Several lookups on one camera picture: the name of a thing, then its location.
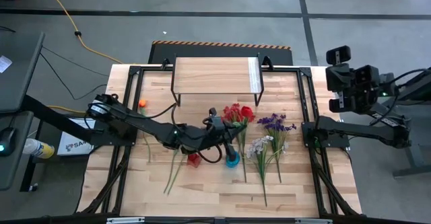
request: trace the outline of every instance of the sticker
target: sticker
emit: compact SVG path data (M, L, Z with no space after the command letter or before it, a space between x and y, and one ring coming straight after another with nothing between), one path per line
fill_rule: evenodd
M12 61L5 56L0 57L0 73L4 72L10 65Z

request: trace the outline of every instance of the wooden table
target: wooden table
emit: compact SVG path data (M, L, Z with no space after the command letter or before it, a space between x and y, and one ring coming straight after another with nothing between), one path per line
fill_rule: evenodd
M108 81L108 94L123 98L127 72L130 65L113 65ZM328 109L333 94L327 91L325 68L311 67L314 87L321 115L338 119L339 115ZM141 98L147 100L147 115L161 112L174 102L170 92L171 72L146 72L143 78ZM187 95L182 106L176 109L177 123L186 122L201 126L208 109L215 107L222 113L224 106L240 103L250 106L257 118L273 112L287 115L287 123L300 126L302 110L296 75L293 73L263 73L265 92L258 107L252 95ZM308 106L307 83L304 79ZM170 114L156 118L170 122ZM247 130L247 143L262 137L261 126L255 123ZM263 189L252 163L246 165L247 183L241 165L234 169L225 166L224 159L217 164L202 161L198 168L183 164L169 196L163 194L168 181L173 151L163 148L155 138L146 135L151 147L151 163L148 163L147 146L143 133L138 133L136 146L132 148L127 180L124 189L122 216L184 216L184 217L318 217L316 196L312 182L310 159L302 143L301 130L293 130L288 142L288 152L281 157L282 184L279 183L276 166L271 164L266 175L268 207L263 200ZM112 147L106 146L94 152L88 161L82 196L78 210L86 208L106 182ZM328 149L333 183L352 208L360 212L355 180L347 155L338 149ZM217 150L203 151L210 159L217 157ZM181 157L177 156L175 167ZM325 206L329 210L327 190L323 187ZM111 196L114 203L115 194Z

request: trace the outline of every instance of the wooden tabletop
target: wooden tabletop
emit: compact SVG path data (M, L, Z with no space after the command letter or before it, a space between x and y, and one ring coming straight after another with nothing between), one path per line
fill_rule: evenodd
M257 57L176 58L176 94L252 94L261 90Z
M108 81L108 94L123 98L127 72L130 65L113 65ZM327 91L325 68L311 67L314 88L321 115L338 119L339 115L328 109L333 94ZM170 92L170 72L146 72L143 78L141 98L147 100L147 115L154 115L174 103ZM189 95L182 99L182 106L175 112L177 123L201 126L208 109L215 107L221 114L224 106L239 103L250 106L257 118L272 113L286 114L287 123L300 126L302 110L296 75L293 73L263 73L265 92L258 107L253 95ZM308 97L308 86L304 80ZM170 114L156 118L170 122ZM127 180L124 189L122 216L184 216L184 217L318 217L316 197L312 181L310 159L302 143L301 130L293 130L288 136L290 144L281 157L282 183L279 183L275 164L268 167L266 191L268 207L263 200L263 189L258 173L251 162L246 165L247 183L241 165L228 169L224 159L217 164L202 161L198 168L183 164L169 195L163 193L168 181L173 151L163 148L155 138L146 135L151 147L151 163L143 133L138 133L136 146L132 148ZM251 123L247 129L247 143L264 135L261 126ZM78 210L86 208L106 182L113 147L105 146L91 154L88 161L82 196ZM352 208L360 212L355 180L347 155L338 149L328 149L333 183ZM207 158L215 159L217 150L203 151ZM181 156L175 159L174 170ZM327 190L323 188L325 206L329 210Z

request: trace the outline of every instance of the gray concrete floor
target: gray concrete floor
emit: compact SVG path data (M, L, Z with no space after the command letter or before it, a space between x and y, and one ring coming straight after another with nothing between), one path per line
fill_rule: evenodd
M86 44L126 63L147 61L153 40L190 40L280 44L292 47L295 65L311 65L307 39L312 36L317 61L326 65L327 50L349 45L352 67L374 65L381 73L400 75L429 67L430 20L311 19L309 35L303 20L273 13L301 13L300 0L62 0L68 9L125 11L198 11L272 13L263 17L113 17L74 16ZM305 0L309 13L412 15L431 13L431 0ZM0 1L0 7L58 9L55 0ZM0 26L18 32L43 31L44 45L87 67L109 73L112 62L86 51L63 15L0 14ZM42 51L76 96L107 78L93 75ZM29 94L45 104L85 110L93 96L73 101L40 59ZM346 122L368 124L367 116L342 114ZM429 118L416 130L427 131ZM428 137L416 137L425 141ZM431 175L394 179L392 172L408 167L404 150L368 139L352 140L353 169L364 214L370 217L431 222ZM21 176L25 159L22 160ZM39 190L19 193L18 185L0 192L0 219L71 214L79 200L86 162L40 166Z

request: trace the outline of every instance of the yellow black hazard tape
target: yellow black hazard tape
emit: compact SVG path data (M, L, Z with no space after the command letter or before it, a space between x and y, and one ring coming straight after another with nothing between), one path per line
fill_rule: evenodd
M177 45L194 45L194 46L234 46L247 48L272 48L290 50L290 46L261 45L261 44L243 44L243 43L223 43L223 42L183 42L183 41L153 41L153 44L177 44Z

